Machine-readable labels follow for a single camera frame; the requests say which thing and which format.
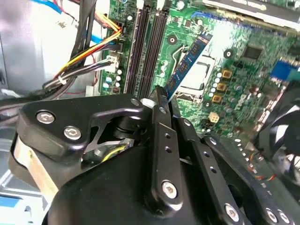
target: cable tie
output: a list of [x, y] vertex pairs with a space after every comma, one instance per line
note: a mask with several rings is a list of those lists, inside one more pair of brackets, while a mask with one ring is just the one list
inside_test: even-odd
[[57, 77], [57, 79], [61, 82], [62, 85], [65, 85], [67, 83], [67, 81], [63, 80], [60, 75]]

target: motherboard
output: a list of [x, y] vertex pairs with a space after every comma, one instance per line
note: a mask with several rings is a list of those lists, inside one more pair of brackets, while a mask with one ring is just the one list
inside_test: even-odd
[[[100, 95], [146, 98], [156, 85], [166, 85], [194, 40], [207, 32], [210, 42], [175, 93], [181, 115], [200, 135], [254, 137], [289, 81], [299, 76], [295, 23], [278, 26], [254, 18], [253, 9], [263, 10], [266, 1], [247, 9], [248, 16], [228, 11], [231, 1], [226, 6], [217, 0], [160, 2], [111, 0], [109, 17], [122, 35], [114, 43], [119, 51], [104, 56], [116, 63], [102, 72]], [[297, 2], [267, 3], [269, 16], [278, 10], [298, 14]]]

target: silver screw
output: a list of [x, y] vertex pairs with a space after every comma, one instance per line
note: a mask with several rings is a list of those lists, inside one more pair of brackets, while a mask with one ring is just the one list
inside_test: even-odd
[[162, 184], [162, 189], [163, 189], [163, 192], [169, 197], [169, 198], [176, 198], [177, 196], [177, 190], [176, 190], [176, 187], [168, 182], [168, 181], [165, 181], [163, 184]]
[[213, 143], [214, 145], [216, 145], [216, 144], [217, 144], [216, 140], [215, 140], [215, 139], [213, 139], [212, 137], [210, 137], [210, 142], [211, 142], [211, 143]]
[[184, 119], [183, 122], [187, 125], [187, 126], [190, 126], [191, 124], [189, 123], [188, 120]]
[[238, 212], [230, 204], [225, 204], [225, 211], [234, 222], [239, 221], [240, 218]]
[[139, 106], [139, 102], [138, 102], [136, 99], [132, 98], [130, 101], [131, 101], [131, 103], [134, 104], [135, 106]]
[[279, 215], [282, 218], [282, 220], [285, 221], [287, 224], [289, 224], [290, 223], [289, 218], [283, 213], [283, 211], [281, 211], [281, 210], [278, 210], [278, 211], [279, 211]]
[[277, 223], [277, 218], [271, 210], [267, 209], [267, 214], [274, 223]]
[[78, 140], [81, 137], [81, 132], [78, 128], [69, 126], [64, 130], [64, 135], [71, 140]]
[[166, 109], [163, 108], [163, 107], [160, 107], [159, 110], [160, 110], [163, 114], [166, 114], [166, 113], [167, 113]]
[[49, 112], [39, 112], [37, 114], [37, 120], [44, 124], [50, 124], [55, 121], [55, 117]]

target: ram slot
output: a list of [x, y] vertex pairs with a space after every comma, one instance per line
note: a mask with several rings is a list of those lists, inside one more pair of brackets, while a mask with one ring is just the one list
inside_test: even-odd
[[146, 98], [149, 94], [152, 80], [154, 77], [154, 70], [158, 59], [159, 49], [162, 43], [163, 34], [165, 31], [165, 25], [168, 18], [168, 11], [163, 11], [159, 15], [155, 16], [151, 36], [148, 43], [148, 49], [146, 53], [145, 63], [142, 70], [142, 79], [140, 82], [140, 90], [138, 92], [138, 98]]
[[135, 91], [145, 34], [149, 23], [149, 11], [149, 6], [144, 6], [144, 8], [139, 9], [136, 14], [135, 31], [133, 34], [128, 71], [126, 74], [125, 93], [134, 94]]

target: blue ram stick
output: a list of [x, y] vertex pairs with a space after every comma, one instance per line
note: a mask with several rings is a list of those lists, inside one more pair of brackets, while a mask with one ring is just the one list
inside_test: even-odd
[[188, 71], [192, 68], [205, 47], [210, 42], [211, 38], [211, 34], [202, 31], [192, 43], [190, 49], [185, 54], [181, 62], [176, 67], [174, 73], [171, 75], [170, 79], [165, 85], [165, 90], [167, 91], [169, 102], [176, 93], [176, 90], [179, 88], [185, 76], [188, 74]]

